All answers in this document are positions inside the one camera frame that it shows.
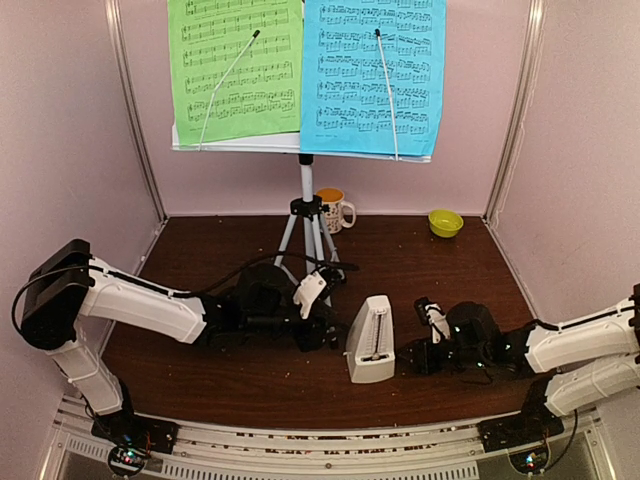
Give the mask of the white metronome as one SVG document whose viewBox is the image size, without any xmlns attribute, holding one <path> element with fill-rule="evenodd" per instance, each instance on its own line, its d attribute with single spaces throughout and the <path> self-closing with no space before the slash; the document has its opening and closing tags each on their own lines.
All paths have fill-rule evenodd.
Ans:
<svg viewBox="0 0 640 480">
<path fill-rule="evenodd" d="M 349 330 L 344 356 L 354 384 L 378 383 L 394 376 L 394 327 L 386 295 L 366 298 Z"/>
</svg>

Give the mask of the light blue music stand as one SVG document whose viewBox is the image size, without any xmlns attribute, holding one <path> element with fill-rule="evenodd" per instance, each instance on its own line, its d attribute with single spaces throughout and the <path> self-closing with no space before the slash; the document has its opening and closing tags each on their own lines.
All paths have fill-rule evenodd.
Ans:
<svg viewBox="0 0 640 480">
<path fill-rule="evenodd" d="M 337 261 L 316 156 L 426 162 L 443 111 L 443 1 L 172 1 L 178 151 L 291 153 L 307 263 Z"/>
</svg>

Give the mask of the blue paper sheet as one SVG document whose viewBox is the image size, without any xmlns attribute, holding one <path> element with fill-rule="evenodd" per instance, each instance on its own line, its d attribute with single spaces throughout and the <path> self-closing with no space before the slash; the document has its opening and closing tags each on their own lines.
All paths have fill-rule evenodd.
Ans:
<svg viewBox="0 0 640 480">
<path fill-rule="evenodd" d="M 433 155 L 443 112 L 447 4 L 308 1 L 300 149 Z"/>
</svg>

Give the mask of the green sheet music page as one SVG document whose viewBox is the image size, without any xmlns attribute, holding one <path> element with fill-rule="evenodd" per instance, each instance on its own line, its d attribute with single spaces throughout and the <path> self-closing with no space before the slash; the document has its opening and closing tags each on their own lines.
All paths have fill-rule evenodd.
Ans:
<svg viewBox="0 0 640 480">
<path fill-rule="evenodd" d="M 170 1 L 178 148 L 289 134 L 301 123 L 300 1 Z"/>
</svg>

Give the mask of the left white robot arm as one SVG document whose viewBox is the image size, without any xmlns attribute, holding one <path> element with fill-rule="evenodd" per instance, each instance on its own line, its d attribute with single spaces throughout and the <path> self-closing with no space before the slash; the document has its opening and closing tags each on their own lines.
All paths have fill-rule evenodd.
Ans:
<svg viewBox="0 0 640 480">
<path fill-rule="evenodd" d="M 327 301 L 348 265 L 311 258 L 310 273 L 294 282 L 270 259 L 256 257 L 202 290 L 176 290 L 125 273 L 94 256 L 89 242 L 73 239 L 16 292 L 11 321 L 105 417 L 106 429 L 133 444 L 143 436 L 143 421 L 130 411 L 124 383 L 87 345 L 77 319 L 110 319 L 189 345 L 269 332 L 291 335 L 302 352 L 321 348 L 334 328 Z"/>
</svg>

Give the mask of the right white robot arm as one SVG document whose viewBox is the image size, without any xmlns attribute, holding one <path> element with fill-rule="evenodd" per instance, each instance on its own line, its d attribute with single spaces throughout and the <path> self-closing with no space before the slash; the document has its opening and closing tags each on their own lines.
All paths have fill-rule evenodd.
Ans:
<svg viewBox="0 0 640 480">
<path fill-rule="evenodd" d="M 422 297 L 414 309 L 428 335 L 398 349 L 415 373 L 482 371 L 532 379 L 526 409 L 513 419 L 519 440 L 535 440 L 551 424 L 588 404 L 639 384 L 639 294 L 573 320 L 533 319 L 503 332 L 489 309 L 461 302 L 449 311 Z"/>
</svg>

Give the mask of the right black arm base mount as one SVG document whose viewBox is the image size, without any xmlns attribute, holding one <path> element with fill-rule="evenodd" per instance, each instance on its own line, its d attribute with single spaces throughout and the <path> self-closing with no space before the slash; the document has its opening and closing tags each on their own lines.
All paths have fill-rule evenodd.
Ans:
<svg viewBox="0 0 640 480">
<path fill-rule="evenodd" d="M 564 432 L 562 419 L 545 406 L 546 388 L 546 381 L 532 383 L 518 413 L 477 424 L 486 453 L 542 442 Z"/>
</svg>

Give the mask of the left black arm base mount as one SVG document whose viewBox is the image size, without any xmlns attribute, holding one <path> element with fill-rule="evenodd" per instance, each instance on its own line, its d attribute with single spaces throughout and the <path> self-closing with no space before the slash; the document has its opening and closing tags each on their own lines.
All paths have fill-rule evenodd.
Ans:
<svg viewBox="0 0 640 480">
<path fill-rule="evenodd" d="M 132 466 L 138 458 L 148 460 L 152 453 L 171 454 L 179 425 L 173 421 L 136 414 L 127 386 L 122 380 L 119 384 L 123 397 L 120 410 L 100 415 L 87 406 L 87 412 L 93 420 L 91 433 L 119 448 L 127 457 L 127 466 Z"/>
</svg>

